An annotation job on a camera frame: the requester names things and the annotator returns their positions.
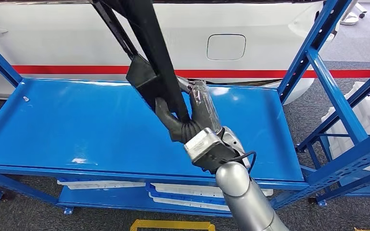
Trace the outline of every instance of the shelf foot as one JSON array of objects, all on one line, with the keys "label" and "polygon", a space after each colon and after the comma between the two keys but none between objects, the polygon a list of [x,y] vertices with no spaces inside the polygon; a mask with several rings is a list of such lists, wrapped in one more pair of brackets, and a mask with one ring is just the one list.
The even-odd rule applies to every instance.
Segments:
[{"label": "shelf foot", "polygon": [[65,207],[65,210],[63,211],[63,214],[65,215],[71,215],[73,214],[74,207]]}]

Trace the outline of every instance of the black cable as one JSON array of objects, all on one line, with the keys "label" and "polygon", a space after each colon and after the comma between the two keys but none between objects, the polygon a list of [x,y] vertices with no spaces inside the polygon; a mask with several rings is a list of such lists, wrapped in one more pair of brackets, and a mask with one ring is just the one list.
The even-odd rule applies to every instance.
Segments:
[{"label": "black cable", "polygon": [[249,170],[248,170],[249,176],[250,176],[250,172],[253,168],[254,162],[256,161],[256,152],[255,151],[252,151],[252,152],[253,152],[253,158],[251,159],[250,167],[249,167]]},{"label": "black cable", "polygon": [[253,154],[253,153],[256,153],[255,151],[250,151],[248,153],[245,153],[241,156],[238,156],[238,157],[235,157],[235,158],[231,158],[231,159],[228,159],[228,160],[223,160],[223,162],[227,163],[227,162],[232,162],[232,161],[240,161],[246,157],[248,157],[249,155]]}]

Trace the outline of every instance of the shelf caster wheel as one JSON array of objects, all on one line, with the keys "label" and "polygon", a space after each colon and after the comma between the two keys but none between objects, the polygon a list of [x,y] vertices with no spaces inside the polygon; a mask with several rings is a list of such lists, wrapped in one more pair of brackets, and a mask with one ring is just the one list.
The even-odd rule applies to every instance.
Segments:
[{"label": "shelf caster wheel", "polygon": [[309,198],[307,199],[307,201],[308,201],[311,205],[316,205],[316,204],[318,204],[318,203],[317,203],[317,199],[316,199],[315,197],[309,197]]}]

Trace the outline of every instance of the blue metal shelf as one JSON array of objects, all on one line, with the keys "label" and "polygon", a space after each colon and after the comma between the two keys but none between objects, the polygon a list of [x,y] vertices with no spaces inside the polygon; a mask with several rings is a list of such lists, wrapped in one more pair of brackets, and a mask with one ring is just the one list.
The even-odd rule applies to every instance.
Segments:
[{"label": "blue metal shelf", "polygon": [[[351,109],[370,94],[370,79],[346,100],[318,54],[349,3],[326,1],[278,89],[210,86],[221,123],[232,128],[246,151],[257,152],[251,176],[263,188],[287,190],[272,199],[276,209],[323,189],[319,201],[370,195],[370,174],[363,171],[370,165],[370,136]],[[297,147],[309,150],[316,169],[299,165],[282,108],[310,64],[336,108]],[[87,206],[230,216],[154,203],[144,188],[64,187],[55,198],[2,175],[215,185],[214,176],[192,166],[182,145],[171,142],[166,129],[127,83],[22,79],[1,55],[0,73],[16,87],[0,110],[1,187],[66,207],[66,214],[73,206]],[[355,146],[332,160],[325,132],[338,119]],[[312,147],[317,141],[328,157],[325,165]],[[330,186],[337,182],[342,186],[332,190]]]},{"label": "blue metal shelf", "polygon": [[[342,186],[347,185],[353,181],[362,179],[370,174],[370,171],[362,170],[351,174],[348,177],[343,178],[340,183]],[[353,192],[347,193],[346,196],[370,196],[370,186],[355,190]]]},{"label": "blue metal shelf", "polygon": [[[257,152],[254,178],[304,182],[275,89],[212,86],[211,93],[222,124]],[[214,183],[125,82],[24,79],[0,110],[0,169],[9,167]]]},{"label": "blue metal shelf", "polygon": [[63,187],[59,206],[134,209],[164,213],[181,213],[201,216],[231,217],[228,211],[156,203],[145,187],[119,189],[70,190]]}]

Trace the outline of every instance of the robotic hand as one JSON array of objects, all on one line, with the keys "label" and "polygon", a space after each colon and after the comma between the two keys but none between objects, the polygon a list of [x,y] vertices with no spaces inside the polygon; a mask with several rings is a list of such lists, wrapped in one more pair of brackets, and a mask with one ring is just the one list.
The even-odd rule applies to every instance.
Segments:
[{"label": "robotic hand", "polygon": [[172,141],[184,144],[193,165],[216,174],[216,183],[240,230],[287,231],[249,176],[247,168],[251,166],[247,156],[255,152],[245,153],[236,135],[220,125],[206,83],[180,77],[178,82],[190,97],[192,119],[189,122],[180,122],[162,98],[155,99],[155,113],[168,129]]}]

